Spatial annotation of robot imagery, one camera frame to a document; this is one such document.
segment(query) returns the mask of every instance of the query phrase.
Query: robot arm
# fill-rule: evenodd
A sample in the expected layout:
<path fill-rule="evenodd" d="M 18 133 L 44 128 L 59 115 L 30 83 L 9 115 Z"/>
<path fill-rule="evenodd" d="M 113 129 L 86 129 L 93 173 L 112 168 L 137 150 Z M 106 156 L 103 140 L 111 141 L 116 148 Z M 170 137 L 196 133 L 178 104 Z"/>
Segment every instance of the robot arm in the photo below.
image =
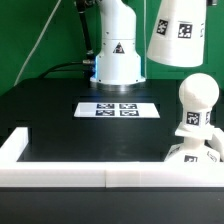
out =
<path fill-rule="evenodd" d="M 220 128 L 215 128 L 209 145 L 220 153 L 220 158 L 224 161 L 224 132 Z"/>

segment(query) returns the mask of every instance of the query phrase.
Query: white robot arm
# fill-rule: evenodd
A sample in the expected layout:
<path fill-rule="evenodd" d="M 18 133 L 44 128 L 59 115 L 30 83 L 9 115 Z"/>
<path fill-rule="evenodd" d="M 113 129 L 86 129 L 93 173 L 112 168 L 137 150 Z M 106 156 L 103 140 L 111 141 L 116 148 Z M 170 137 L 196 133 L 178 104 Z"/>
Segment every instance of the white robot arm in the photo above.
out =
<path fill-rule="evenodd" d="M 224 132 L 220 128 L 215 128 L 211 140 L 208 140 L 209 145 L 219 152 L 220 158 L 224 161 Z"/>
<path fill-rule="evenodd" d="M 92 86 L 109 90 L 142 83 L 141 58 L 135 50 L 136 15 L 121 0 L 96 0 L 102 24 L 102 48 Z"/>

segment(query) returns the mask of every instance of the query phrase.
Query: white robot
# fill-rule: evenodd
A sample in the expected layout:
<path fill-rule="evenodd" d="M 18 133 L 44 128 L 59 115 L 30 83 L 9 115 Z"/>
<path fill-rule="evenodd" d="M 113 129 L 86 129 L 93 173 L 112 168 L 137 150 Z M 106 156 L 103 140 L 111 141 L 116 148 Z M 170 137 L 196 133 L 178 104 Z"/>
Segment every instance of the white robot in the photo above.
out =
<path fill-rule="evenodd" d="M 218 100 L 219 87 L 209 75 L 197 73 L 186 78 L 180 86 L 183 118 L 175 135 L 183 136 L 182 144 L 173 145 L 166 162 L 206 162 L 224 159 L 224 133 L 210 125 L 212 107 Z M 205 140 L 212 148 L 205 146 Z"/>
<path fill-rule="evenodd" d="M 91 86 L 125 91 L 141 85 L 141 58 L 135 50 L 136 15 L 121 0 L 96 0 L 101 14 L 102 48 Z"/>

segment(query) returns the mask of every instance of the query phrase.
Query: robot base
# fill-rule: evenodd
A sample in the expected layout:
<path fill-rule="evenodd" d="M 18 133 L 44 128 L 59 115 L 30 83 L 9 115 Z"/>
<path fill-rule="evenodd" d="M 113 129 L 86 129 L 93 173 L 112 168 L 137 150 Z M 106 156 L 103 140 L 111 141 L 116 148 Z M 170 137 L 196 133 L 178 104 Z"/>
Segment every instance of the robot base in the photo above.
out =
<path fill-rule="evenodd" d="M 111 92 L 128 92 L 135 89 L 144 88 L 145 78 L 142 77 L 141 80 L 133 84 L 122 84 L 122 85 L 104 84 L 104 83 L 97 82 L 96 79 L 94 78 L 91 78 L 90 87 L 99 89 L 99 90 L 111 91 Z"/>

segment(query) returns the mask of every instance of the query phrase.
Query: black cable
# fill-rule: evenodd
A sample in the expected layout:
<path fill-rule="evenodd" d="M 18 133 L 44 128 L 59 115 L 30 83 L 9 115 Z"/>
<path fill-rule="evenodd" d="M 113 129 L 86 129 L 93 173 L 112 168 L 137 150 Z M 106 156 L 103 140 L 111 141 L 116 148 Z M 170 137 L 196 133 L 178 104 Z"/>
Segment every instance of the black cable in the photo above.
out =
<path fill-rule="evenodd" d="M 85 42 L 86 50 L 87 50 L 86 57 L 87 59 L 94 59 L 95 55 L 93 52 L 93 48 L 91 46 L 90 35 L 89 35 L 89 30 L 88 30 L 88 25 L 86 22 L 86 15 L 85 15 L 86 8 L 92 7 L 94 5 L 94 1 L 75 0 L 75 5 L 79 13 L 79 18 L 82 25 L 84 42 Z"/>
<path fill-rule="evenodd" d="M 68 66 L 72 66 L 72 65 L 82 65 L 82 64 L 83 64 L 83 62 L 68 62 L 68 63 L 63 63 L 63 64 L 55 65 L 55 66 L 49 68 L 47 71 L 45 71 L 42 74 L 40 74 L 38 76 L 38 78 L 39 79 L 43 79 L 48 73 L 54 72 L 58 68 L 68 67 Z"/>

